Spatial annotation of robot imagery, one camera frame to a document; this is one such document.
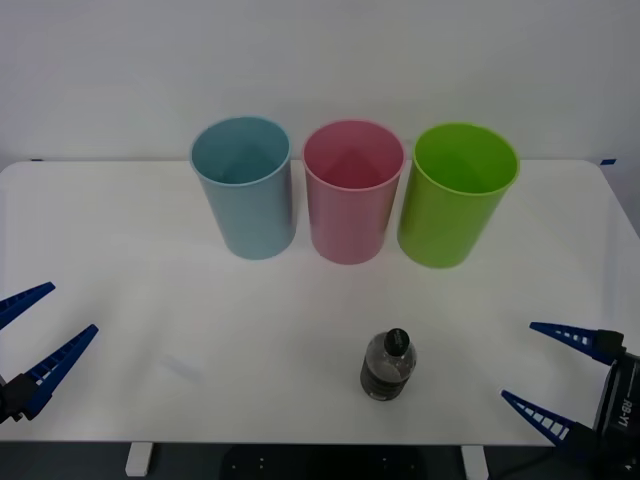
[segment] cup rim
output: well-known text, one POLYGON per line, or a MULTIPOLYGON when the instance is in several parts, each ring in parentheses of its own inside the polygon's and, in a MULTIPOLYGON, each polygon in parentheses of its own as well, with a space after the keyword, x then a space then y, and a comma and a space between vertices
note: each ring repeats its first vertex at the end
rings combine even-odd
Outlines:
POLYGON ((283 168, 285 168, 290 160, 291 160, 291 138, 289 138, 289 134, 287 134, 287 131, 282 127, 282 125, 280 125, 278 122, 271 120, 270 118, 264 117, 262 115, 236 115, 233 117, 226 117, 223 118, 222 120, 219 120, 215 123, 212 123, 211 125, 209 125, 208 127, 206 127, 204 130, 202 130, 195 138, 195 140, 191 143, 191 148, 189 149, 189 163, 191 164, 191 168, 193 168, 194 172, 196 172, 196 175, 198 175, 199 178, 201 178, 202 180, 205 180, 209 183, 212 183, 216 186, 219 187, 226 187, 226 188, 242 188, 242 187, 250 187, 252 185, 256 185, 260 182, 264 182, 265 180, 268 180, 269 178, 275 176, 278 172, 280 172, 280 170, 282 170, 283 168), (268 122, 271 123, 272 125, 275 125, 276 127, 278 127, 280 129, 280 131, 284 134, 285 138, 287 139, 287 145, 288 145, 288 150, 287 150, 287 154, 285 155, 284 159, 282 160, 282 163, 275 169, 273 170, 271 173, 269 173, 268 175, 265 175, 262 178, 258 178, 257 180, 252 180, 251 182, 245 182, 245 183, 222 183, 222 182, 218 182, 217 180, 213 180, 209 177, 205 177, 204 175, 202 175, 200 173, 200 171, 196 168, 195 164, 193 163, 193 148, 195 147, 196 143, 198 142, 198 140, 200 140, 200 137, 202 137, 202 135, 204 135, 205 132, 207 132, 208 130, 217 127, 223 123, 226 122, 230 122, 233 120, 244 120, 244 119, 253 119, 253 120, 261 120, 263 122, 268 122))
POLYGON ((322 185, 325 185, 329 188, 332 188, 334 190, 338 190, 341 192, 349 192, 349 193, 359 193, 359 192, 371 192, 373 190, 377 190, 379 188, 383 188, 386 187, 387 185, 389 185, 390 183, 393 183, 394 181, 396 181, 400 175, 402 174, 402 170, 404 169, 404 164, 406 163, 406 151, 404 148, 404 145, 402 144, 402 141, 398 138, 398 136, 393 133, 391 131, 390 128, 385 127, 384 125, 381 125, 377 122, 373 122, 371 120, 366 120, 363 118, 345 118, 342 120, 334 120, 332 122, 326 123, 324 125, 322 125, 321 127, 316 128, 311 135, 309 135, 309 137, 307 137, 307 139, 304 142, 304 145, 302 146, 302 164, 304 165, 304 169, 306 171, 306 173, 311 176, 314 180, 316 180, 317 182, 321 183, 322 185), (381 128, 382 130, 384 130, 385 132, 387 132, 388 134, 390 134, 397 142, 398 145, 400 145, 400 150, 402 151, 402 162, 400 164, 400 168, 398 169, 398 171, 388 180, 385 180, 382 183, 379 183, 378 185, 374 185, 372 187, 366 187, 366 188, 346 188, 346 187, 339 187, 337 185, 333 185, 329 182, 326 182, 325 180, 321 179, 320 177, 318 177, 315 173, 313 173, 311 171, 311 169, 309 168, 309 166, 307 165, 307 161, 305 160, 305 152, 307 150, 307 145, 309 144, 309 141, 311 140, 311 138, 320 130, 339 124, 339 123, 346 123, 346 122, 359 122, 359 123, 367 123, 369 125, 373 125, 375 127, 381 128))
POLYGON ((518 179, 518 176, 520 175, 520 158, 518 157, 518 154, 516 153, 516 151, 514 150, 514 148, 511 146, 511 144, 505 140, 505 138, 494 132, 493 130, 487 128, 487 127, 483 127, 481 125, 476 125, 475 123, 468 123, 468 122, 450 122, 450 123, 441 123, 439 125, 435 125, 434 127, 429 128, 428 130, 425 130, 424 132, 422 132, 418 138, 416 139, 416 142, 413 146, 413 155, 412 155, 412 163, 413 165, 416 167, 416 170, 418 170, 418 172, 420 172, 420 174, 422 175, 423 178, 427 179, 429 182, 431 182, 432 184, 434 184, 435 186, 453 193, 455 195, 461 195, 464 197, 489 197, 491 195, 495 195, 497 193, 501 193, 506 191, 511 185, 514 184, 514 182, 518 179), (488 133, 494 137, 497 137, 498 140, 500 140, 502 143, 504 143, 506 145, 506 147, 509 149, 509 151, 511 152, 511 154, 513 155, 513 158, 516 161, 516 171, 513 174, 513 178, 511 178, 511 180, 509 180, 506 184, 504 184, 502 187, 497 188, 495 190, 491 190, 490 192, 481 192, 481 193, 474 193, 474 192, 463 192, 460 190, 455 190, 453 188, 447 187, 445 185, 442 185, 441 183, 436 182, 433 178, 431 178, 429 175, 427 175, 427 173, 422 169, 422 167, 420 167, 420 164, 418 163, 418 159, 416 158, 416 148, 418 146, 418 142, 420 141, 420 139, 422 137, 424 137, 427 133, 431 132, 432 130, 435 130, 436 128, 441 128, 441 127, 454 127, 454 126, 461 126, 464 125, 465 127, 473 127, 473 128, 477 128, 478 130, 482 130, 485 133, 488 133))

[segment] blue cup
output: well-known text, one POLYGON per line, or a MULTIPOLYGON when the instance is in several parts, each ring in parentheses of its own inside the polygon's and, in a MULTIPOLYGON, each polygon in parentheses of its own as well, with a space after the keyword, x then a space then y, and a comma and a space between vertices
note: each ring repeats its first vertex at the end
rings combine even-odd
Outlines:
POLYGON ((236 117, 209 127, 191 149, 222 237, 250 260, 282 252, 293 240, 291 144, 280 125, 236 117))

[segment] green cup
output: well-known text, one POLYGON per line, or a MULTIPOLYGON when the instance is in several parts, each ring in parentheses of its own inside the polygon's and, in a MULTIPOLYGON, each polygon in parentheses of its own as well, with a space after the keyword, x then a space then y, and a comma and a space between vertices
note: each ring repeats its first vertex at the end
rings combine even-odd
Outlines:
POLYGON ((511 146, 486 128, 450 123, 427 130, 413 150, 400 247, 429 267, 458 265, 519 171, 511 146))

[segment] bottle label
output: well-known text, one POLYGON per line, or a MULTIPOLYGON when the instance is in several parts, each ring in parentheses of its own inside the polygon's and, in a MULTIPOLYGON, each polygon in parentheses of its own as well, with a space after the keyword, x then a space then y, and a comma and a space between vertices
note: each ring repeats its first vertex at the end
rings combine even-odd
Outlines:
POLYGON ((401 382, 386 382, 378 378, 367 365, 367 359, 362 362, 362 370, 360 371, 360 383, 362 388, 374 400, 393 400, 404 388, 408 378, 401 382))

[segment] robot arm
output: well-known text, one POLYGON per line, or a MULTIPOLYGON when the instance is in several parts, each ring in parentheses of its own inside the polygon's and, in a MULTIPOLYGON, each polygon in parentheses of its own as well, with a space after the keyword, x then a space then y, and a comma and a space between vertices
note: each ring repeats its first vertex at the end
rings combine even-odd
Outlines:
MULTIPOLYGON (((0 302, 0 330, 54 289, 49 282, 0 302)), ((0 383, 0 423, 9 417, 15 421, 23 416, 35 418, 96 333, 98 328, 90 325, 27 372, 0 383)))

